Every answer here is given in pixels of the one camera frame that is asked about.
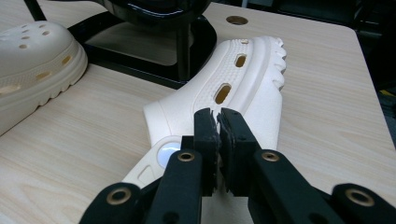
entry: shoe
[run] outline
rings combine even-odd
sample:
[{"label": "shoe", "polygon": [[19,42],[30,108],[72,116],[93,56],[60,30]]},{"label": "shoe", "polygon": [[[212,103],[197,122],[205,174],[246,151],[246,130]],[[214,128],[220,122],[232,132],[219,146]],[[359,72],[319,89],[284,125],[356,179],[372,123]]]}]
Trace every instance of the shoe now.
[{"label": "shoe", "polygon": [[0,33],[0,135],[74,85],[83,47],[62,25],[35,21]]}]

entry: circular hole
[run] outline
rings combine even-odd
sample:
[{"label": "circular hole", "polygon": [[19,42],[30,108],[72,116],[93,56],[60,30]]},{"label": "circular hole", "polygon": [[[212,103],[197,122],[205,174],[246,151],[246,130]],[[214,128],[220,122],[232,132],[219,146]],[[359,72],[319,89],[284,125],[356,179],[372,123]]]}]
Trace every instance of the circular hole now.
[{"label": "circular hole", "polygon": [[66,56],[63,60],[62,60],[62,65],[66,65],[67,63],[70,62],[70,60],[72,59],[72,56]]},{"label": "circular hole", "polygon": [[370,195],[359,189],[347,189],[346,196],[350,201],[361,206],[370,207],[375,204],[374,199]]},{"label": "circular hole", "polygon": [[194,160],[194,154],[190,153],[190,152],[183,152],[178,154],[178,159],[180,161],[192,161]]},{"label": "circular hole", "polygon": [[12,85],[8,85],[8,86],[5,86],[5,87],[1,87],[0,88],[0,95],[17,91],[20,88],[21,88],[20,84],[12,84]]},{"label": "circular hole", "polygon": [[164,224],[176,224],[178,223],[178,220],[179,220],[178,213],[167,212],[163,215]]},{"label": "circular hole", "polygon": [[317,214],[317,213],[309,214],[309,220],[311,220],[311,222],[315,223],[315,224],[327,224],[327,223],[329,223],[329,221],[327,220],[326,217],[324,217],[321,214]]},{"label": "circular hole", "polygon": [[37,76],[35,76],[35,79],[36,79],[36,80],[41,80],[41,79],[43,79],[43,78],[45,78],[45,77],[48,77],[48,76],[50,76],[50,75],[51,75],[51,72],[49,72],[49,71],[47,71],[47,72],[42,72],[42,73],[38,74]]},{"label": "circular hole", "polygon": [[128,201],[131,195],[131,191],[127,188],[113,189],[107,194],[106,200],[111,205],[118,205]]},{"label": "circular hole", "polygon": [[279,157],[273,152],[263,152],[262,158],[266,161],[279,161]]},{"label": "circular hole", "polygon": [[246,18],[240,17],[240,16],[231,16],[228,17],[227,22],[234,24],[234,25],[245,25],[248,23],[248,20]]}]

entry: wooden table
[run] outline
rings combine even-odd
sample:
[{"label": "wooden table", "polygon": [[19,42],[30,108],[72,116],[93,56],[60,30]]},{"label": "wooden table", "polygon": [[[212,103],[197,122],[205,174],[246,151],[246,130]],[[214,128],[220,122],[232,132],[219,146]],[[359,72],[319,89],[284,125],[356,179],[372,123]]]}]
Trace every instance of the wooden table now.
[{"label": "wooden table", "polygon": [[[39,3],[65,27],[105,11],[92,2]],[[351,182],[396,205],[395,147],[353,31],[214,3],[205,16],[219,42],[284,41],[278,150],[313,186],[330,193]],[[229,16],[248,24],[230,24]],[[31,21],[22,0],[0,2],[0,31]],[[75,86],[0,137],[0,222],[78,223],[96,194],[148,151],[143,105],[173,91],[90,64]]]}]

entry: screw hole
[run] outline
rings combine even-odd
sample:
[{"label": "screw hole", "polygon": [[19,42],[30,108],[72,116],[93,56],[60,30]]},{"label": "screw hole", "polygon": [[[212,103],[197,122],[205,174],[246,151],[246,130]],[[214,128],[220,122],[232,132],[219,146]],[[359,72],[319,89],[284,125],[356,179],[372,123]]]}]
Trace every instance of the screw hole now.
[{"label": "screw hole", "polygon": [[277,156],[273,152],[263,152],[262,158],[265,159],[266,161],[279,161],[279,156]]},{"label": "screw hole", "polygon": [[346,196],[350,201],[361,206],[371,207],[375,204],[373,197],[359,189],[347,189]]},{"label": "screw hole", "polygon": [[118,205],[125,203],[131,198],[131,191],[127,188],[118,188],[111,190],[110,193],[107,194],[107,202],[111,205]]},{"label": "screw hole", "polygon": [[240,16],[231,16],[228,17],[227,22],[234,24],[234,25],[245,25],[248,23],[248,20],[246,18],[240,17]]},{"label": "screw hole", "polygon": [[194,154],[190,153],[190,152],[183,152],[181,154],[178,154],[178,159],[180,161],[192,161],[194,160]]}]

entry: shoe sole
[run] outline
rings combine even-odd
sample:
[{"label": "shoe sole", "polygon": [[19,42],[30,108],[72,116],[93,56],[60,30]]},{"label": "shoe sole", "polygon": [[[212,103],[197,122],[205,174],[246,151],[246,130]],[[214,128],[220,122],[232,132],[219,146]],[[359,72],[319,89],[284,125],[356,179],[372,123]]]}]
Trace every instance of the shoe sole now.
[{"label": "shoe sole", "polygon": [[40,105],[74,85],[84,74],[87,64],[83,47],[72,38],[69,46],[50,61],[1,79],[0,135],[31,115]]}]

